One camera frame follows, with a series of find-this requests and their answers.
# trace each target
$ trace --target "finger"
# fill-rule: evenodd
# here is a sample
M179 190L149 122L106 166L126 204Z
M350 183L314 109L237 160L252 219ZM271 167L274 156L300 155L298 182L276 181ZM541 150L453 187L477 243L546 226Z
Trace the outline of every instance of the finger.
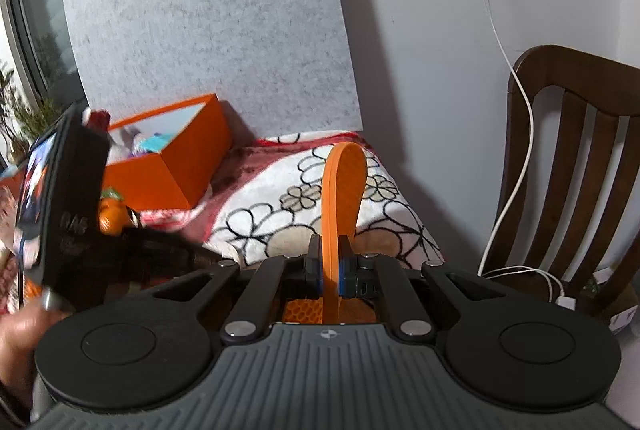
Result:
M35 350L44 333L67 316L60 311L45 311L37 301L28 303L3 322L5 343L18 350Z

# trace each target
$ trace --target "crosshair logo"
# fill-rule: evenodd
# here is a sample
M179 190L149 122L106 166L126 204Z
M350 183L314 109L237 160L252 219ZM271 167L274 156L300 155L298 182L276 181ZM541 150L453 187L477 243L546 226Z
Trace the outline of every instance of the crosshair logo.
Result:
M335 338L340 333L335 332L333 329L324 329L318 334L320 334L320 336L322 336L322 338L324 338L325 340L332 340L332 338Z

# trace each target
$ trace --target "brown wood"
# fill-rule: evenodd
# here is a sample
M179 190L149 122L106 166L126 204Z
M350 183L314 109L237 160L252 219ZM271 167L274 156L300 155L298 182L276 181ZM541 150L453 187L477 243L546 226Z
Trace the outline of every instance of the brown wood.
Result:
M626 130L625 146L622 149L616 176L613 179L611 192L607 198L602 217L598 228L591 240L589 249L585 254L580 266L571 279L571 286L574 290L581 289L589 280L589 277L596 270L602 260L604 253L609 248L613 239L613 234L625 211L626 202L634 187L638 168L640 168L640 117L631 118Z
M525 259L527 266L540 266L549 249L551 239L558 229L569 185L574 176L575 161L578 158L586 112L587 102L573 93L565 92L563 94L556 153L540 221Z
M613 144L616 140L618 119L601 112L596 113L596 121L591 137L591 147L584 168L580 192L575 202L574 212L564 233L562 243L549 272L560 279L572 263L584 234L587 232L607 173Z
M550 267L551 273L558 278L564 275L575 258L590 224L609 166L619 119L630 117L625 146L605 210L585 258L570 283L572 288L579 289L609 247L640 168L640 69L561 46L529 49L518 59L515 69L531 102L547 86L555 85L565 90L552 172L542 215L527 254L528 265L541 264L558 229L575 171L586 105L591 104L597 110L580 192L569 226ZM507 141L498 213L518 178L528 138L527 111L515 80L510 77ZM522 217L526 181L498 231L486 263L487 271L504 266L509 257ZM639 268L640 233L598 295L596 304L604 307L604 304L617 298ZM535 289L542 295L540 281L536 277L514 275L508 278L508 282L510 285L520 282L523 291L533 293Z

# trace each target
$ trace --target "display screen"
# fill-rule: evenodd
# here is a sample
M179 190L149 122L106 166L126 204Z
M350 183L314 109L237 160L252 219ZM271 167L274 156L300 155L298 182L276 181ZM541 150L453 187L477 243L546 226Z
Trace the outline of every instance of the display screen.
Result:
M51 134L31 151L27 170L24 175L24 184L20 193L20 211L17 216L14 233L14 248L21 258L24 269L30 269L38 260L40 253L40 234L26 239L23 231L18 227L28 224L37 224L40 221L44 185L47 170L50 166L50 153L56 135Z

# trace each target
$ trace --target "power cord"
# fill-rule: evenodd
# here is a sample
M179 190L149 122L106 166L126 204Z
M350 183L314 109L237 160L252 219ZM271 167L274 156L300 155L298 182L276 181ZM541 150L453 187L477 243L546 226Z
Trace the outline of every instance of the power cord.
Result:
M519 273L537 273L545 278L546 283L549 287L549 302L553 302L554 295L553 295L553 285L551 284L551 280L554 280L558 284L560 288L560 295L559 295L560 297L564 297L564 287L562 286L562 282L557 277L553 276L551 273L549 273L548 271L545 271L544 269L538 269L530 266L508 266L508 267L501 267L498 269L492 269L487 273L483 273L487 257L489 256L489 251L491 250L491 247L494 243L495 235L498 232L498 229L500 229L500 225L502 224L502 221L504 220L504 217L507 214L507 211L509 210L511 204L513 203L513 200L515 199L516 194L518 193L518 190L520 189L520 186L524 181L524 177L527 173L527 168L529 167L529 160L531 159L531 151L533 149L533 111L531 109L531 102L529 101L529 97L527 97L527 93L525 92L524 87L522 86L522 82L520 82L520 78L518 78L518 75L513 65L511 64L509 57L507 57L507 54L504 52L504 48L502 46L502 43L500 42L498 31L495 29L494 14L492 13L492 9L491 9L491 1L484 0L484 6L486 7L486 12L487 12L487 15L489 16L489 22L491 22L491 29L494 30L494 36L498 43L498 47L500 48L500 52L502 53L504 60L507 62L511 75L513 76L513 79L516 81L516 84L518 85L518 89L520 90L520 93L522 94L522 98L524 99L525 105L527 106L527 113L529 114L529 145L527 146L527 155L525 156L524 163L522 164L522 170L520 171L520 175L518 176L516 185L513 188L511 195L507 199L507 202L505 203L504 208L500 212L500 215L498 216L494 224L494 229L491 231L491 234L489 235L489 240L487 241L486 247L484 248L482 259L480 260L480 264L478 266L478 276L487 277L488 279L497 279L498 277L504 277L507 275L517 275ZM503 271L503 273L500 273L499 275L494 275L494 273L498 271Z

